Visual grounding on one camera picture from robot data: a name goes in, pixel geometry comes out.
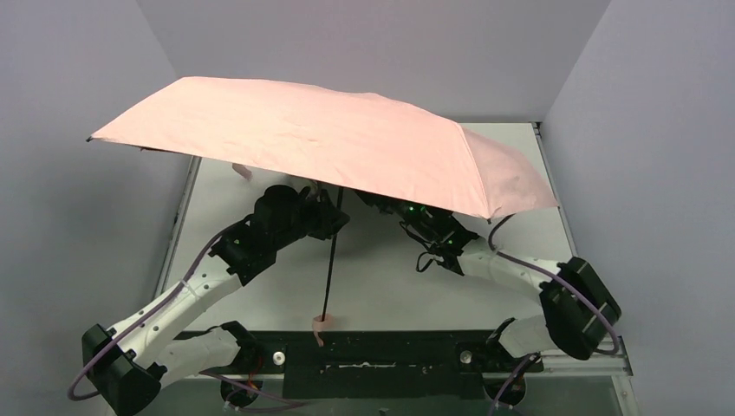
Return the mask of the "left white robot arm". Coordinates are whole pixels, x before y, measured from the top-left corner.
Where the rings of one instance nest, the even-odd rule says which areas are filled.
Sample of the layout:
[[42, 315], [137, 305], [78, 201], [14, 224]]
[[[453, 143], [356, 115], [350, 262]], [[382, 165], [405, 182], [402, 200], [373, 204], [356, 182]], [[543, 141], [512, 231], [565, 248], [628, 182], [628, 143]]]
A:
[[173, 287], [135, 314], [81, 338], [81, 374], [117, 415], [135, 415], [190, 375], [228, 367], [254, 346], [238, 322], [186, 340], [179, 334], [223, 298], [276, 262], [279, 250], [312, 237], [331, 239], [350, 220], [325, 190], [272, 185], [253, 212], [215, 234]]

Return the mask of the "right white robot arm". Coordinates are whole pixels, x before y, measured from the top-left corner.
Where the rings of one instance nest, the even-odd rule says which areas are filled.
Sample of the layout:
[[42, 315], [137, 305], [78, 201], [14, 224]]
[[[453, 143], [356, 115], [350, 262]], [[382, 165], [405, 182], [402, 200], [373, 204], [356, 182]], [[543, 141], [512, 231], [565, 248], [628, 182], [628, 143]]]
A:
[[494, 244], [492, 233], [483, 237], [466, 229], [451, 211], [370, 192], [356, 194], [379, 212], [399, 217], [401, 228], [429, 258], [417, 262], [419, 272], [437, 264], [511, 289], [540, 306], [539, 315], [506, 319], [490, 336], [491, 348], [513, 358], [558, 349], [580, 361], [619, 352], [614, 325], [621, 308], [588, 261], [515, 256]]

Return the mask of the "pink folding umbrella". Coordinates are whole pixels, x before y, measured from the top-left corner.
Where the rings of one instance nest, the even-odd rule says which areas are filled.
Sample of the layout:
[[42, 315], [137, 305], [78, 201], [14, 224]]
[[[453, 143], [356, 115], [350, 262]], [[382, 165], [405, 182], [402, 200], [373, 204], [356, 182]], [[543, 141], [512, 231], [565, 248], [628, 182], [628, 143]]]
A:
[[285, 173], [475, 218], [558, 206], [549, 181], [515, 147], [375, 93], [187, 76], [90, 137]]

